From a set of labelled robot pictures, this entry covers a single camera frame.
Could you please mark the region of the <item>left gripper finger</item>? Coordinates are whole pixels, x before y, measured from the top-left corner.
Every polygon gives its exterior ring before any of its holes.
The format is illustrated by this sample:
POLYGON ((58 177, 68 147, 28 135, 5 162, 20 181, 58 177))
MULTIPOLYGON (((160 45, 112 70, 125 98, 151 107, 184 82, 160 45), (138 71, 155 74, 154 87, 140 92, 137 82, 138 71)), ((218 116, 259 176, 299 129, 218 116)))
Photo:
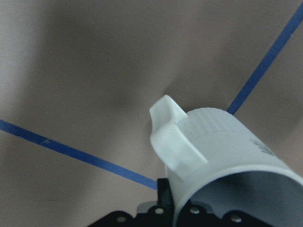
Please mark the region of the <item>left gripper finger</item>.
POLYGON ((171 227, 173 226, 175 206, 167 178, 157 180, 157 195, 157 217, 160 219, 160 226, 171 227))

